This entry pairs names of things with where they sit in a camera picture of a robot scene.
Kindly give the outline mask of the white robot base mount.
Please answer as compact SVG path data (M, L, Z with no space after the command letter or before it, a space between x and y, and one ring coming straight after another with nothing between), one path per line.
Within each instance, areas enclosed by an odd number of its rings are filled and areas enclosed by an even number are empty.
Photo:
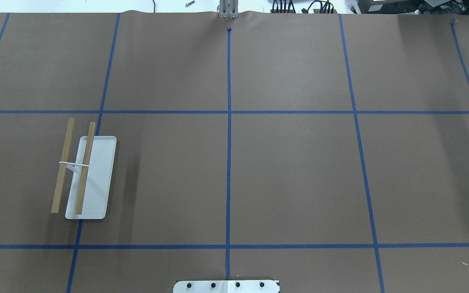
M173 286L173 293L279 293L278 280L185 280Z

